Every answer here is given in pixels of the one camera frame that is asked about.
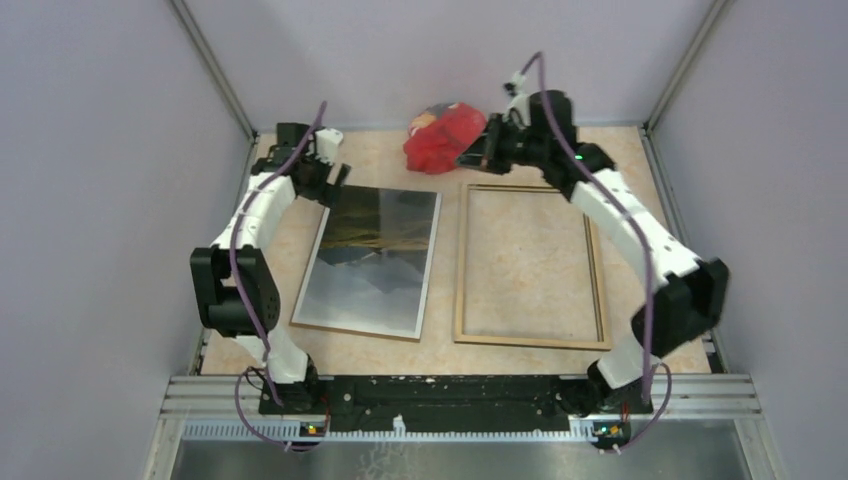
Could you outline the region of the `landscape photo print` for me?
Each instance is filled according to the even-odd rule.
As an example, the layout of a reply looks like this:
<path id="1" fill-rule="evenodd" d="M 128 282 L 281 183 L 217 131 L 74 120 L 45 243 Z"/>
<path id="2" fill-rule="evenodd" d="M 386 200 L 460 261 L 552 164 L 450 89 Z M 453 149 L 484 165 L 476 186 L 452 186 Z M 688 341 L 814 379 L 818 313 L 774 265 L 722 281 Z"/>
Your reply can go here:
<path id="1" fill-rule="evenodd" d="M 348 185 L 324 210 L 291 325 L 417 342 L 442 196 Z"/>

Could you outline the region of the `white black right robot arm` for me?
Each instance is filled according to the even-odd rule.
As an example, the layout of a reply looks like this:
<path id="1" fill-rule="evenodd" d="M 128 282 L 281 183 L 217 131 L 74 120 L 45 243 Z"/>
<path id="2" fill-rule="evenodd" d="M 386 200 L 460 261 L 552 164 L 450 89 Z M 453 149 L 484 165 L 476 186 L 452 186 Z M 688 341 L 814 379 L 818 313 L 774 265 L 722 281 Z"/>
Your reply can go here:
<path id="1" fill-rule="evenodd" d="M 590 406 L 612 412 L 626 400 L 628 388 L 640 386 L 648 395 L 660 361 L 717 326 L 730 270 L 679 242 L 627 185 L 612 158 L 578 139 L 572 101 L 564 92 L 541 90 L 512 100 L 506 112 L 488 118 L 456 164 L 495 175 L 516 166 L 538 169 L 640 277 L 645 302 L 631 319 L 630 334 L 587 371 Z"/>

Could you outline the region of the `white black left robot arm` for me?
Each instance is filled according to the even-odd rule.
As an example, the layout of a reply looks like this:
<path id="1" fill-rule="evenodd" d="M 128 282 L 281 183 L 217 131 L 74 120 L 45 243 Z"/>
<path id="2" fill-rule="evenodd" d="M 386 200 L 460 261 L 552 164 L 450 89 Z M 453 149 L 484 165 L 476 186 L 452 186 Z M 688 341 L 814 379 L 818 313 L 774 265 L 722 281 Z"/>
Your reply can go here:
<path id="1" fill-rule="evenodd" d="M 351 170 L 335 164 L 343 141 L 334 128 L 278 124 L 275 144 L 252 165 L 225 229 L 190 255 L 200 321 L 253 357 L 269 397 L 267 411 L 308 413 L 322 395 L 312 359 L 280 323 L 280 292 L 263 251 L 296 199 L 336 204 Z"/>

